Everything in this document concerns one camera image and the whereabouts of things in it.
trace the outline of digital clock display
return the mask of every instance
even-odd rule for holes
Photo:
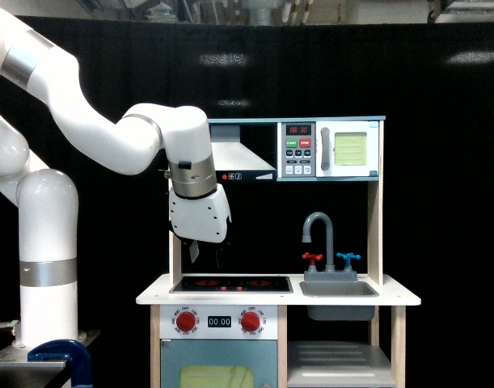
[[[213,316],[207,318],[207,327],[231,327],[230,323],[230,317]]]
[[[310,136],[311,124],[287,124],[286,136]]]

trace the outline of gray faucet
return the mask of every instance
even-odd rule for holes
[[[322,220],[324,221],[324,224],[326,224],[326,272],[334,272],[333,223],[327,214],[322,212],[314,212],[308,216],[308,218],[304,221],[304,226],[302,227],[302,242],[311,243],[310,230],[313,222],[316,220]]]
[[[343,271],[335,271],[333,262],[333,223],[331,218],[322,212],[315,212],[308,216],[302,227],[302,242],[311,243],[311,225],[316,220],[324,221],[326,224],[326,269],[323,272],[317,272],[315,266],[310,265],[307,271],[304,271],[304,280],[306,281],[356,281],[357,273],[346,266]]]

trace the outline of red knob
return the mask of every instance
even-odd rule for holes
[[[245,313],[243,318],[241,318],[241,327],[245,331],[256,331],[260,328],[260,317],[253,312]]]
[[[191,331],[196,325],[196,318],[193,313],[184,311],[176,319],[176,326],[181,331]]]
[[[302,258],[304,260],[310,259],[310,265],[315,265],[315,260],[322,260],[324,258],[324,255],[313,255],[310,252],[306,252],[304,255],[302,255]]]

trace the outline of microwave display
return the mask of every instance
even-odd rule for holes
[[[311,125],[310,124],[287,124],[286,136],[310,136]]]

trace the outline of gray sink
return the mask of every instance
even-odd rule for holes
[[[363,281],[303,281],[301,290],[307,297],[377,297]]]
[[[363,281],[303,281],[302,293],[307,297],[377,297]],[[375,306],[308,306],[308,316],[315,321],[370,321]]]

